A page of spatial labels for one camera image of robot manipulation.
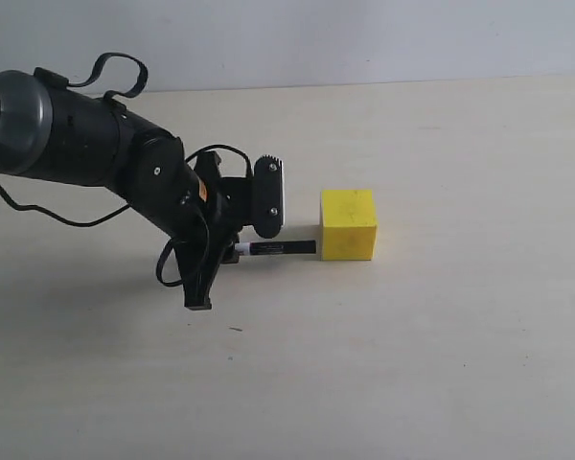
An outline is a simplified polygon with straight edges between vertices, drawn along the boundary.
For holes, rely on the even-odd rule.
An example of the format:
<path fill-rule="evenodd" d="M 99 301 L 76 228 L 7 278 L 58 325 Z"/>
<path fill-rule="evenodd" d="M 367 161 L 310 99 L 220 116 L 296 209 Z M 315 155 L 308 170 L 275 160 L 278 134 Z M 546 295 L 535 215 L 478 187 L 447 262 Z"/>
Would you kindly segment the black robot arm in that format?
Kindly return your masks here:
<path fill-rule="evenodd" d="M 0 73 L 0 173 L 103 187 L 168 236 L 184 305 L 208 310 L 219 267 L 237 260 L 244 227 L 276 237 L 285 222 L 280 159 L 247 160 L 241 177 L 220 172 L 221 145 L 187 153 L 180 138 L 111 94 L 91 98 L 44 69 Z"/>

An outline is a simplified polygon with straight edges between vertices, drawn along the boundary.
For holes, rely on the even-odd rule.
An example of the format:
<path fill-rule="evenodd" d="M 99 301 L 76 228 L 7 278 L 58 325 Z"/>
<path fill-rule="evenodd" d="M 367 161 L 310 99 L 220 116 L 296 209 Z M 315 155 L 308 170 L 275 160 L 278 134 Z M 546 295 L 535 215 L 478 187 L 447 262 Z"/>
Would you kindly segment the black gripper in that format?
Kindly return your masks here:
<path fill-rule="evenodd" d="M 275 238 L 285 224 L 282 160 L 264 155 L 253 170 L 245 152 L 233 153 L 244 162 L 241 176 L 221 173 L 216 150 L 197 150 L 190 155 L 182 150 L 172 152 L 172 217 L 178 224 L 172 251 L 184 306 L 191 311 L 212 308 L 210 292 L 219 267 L 239 260 L 235 245 L 242 228 L 250 223 L 250 202 L 252 225 L 260 237 Z"/>

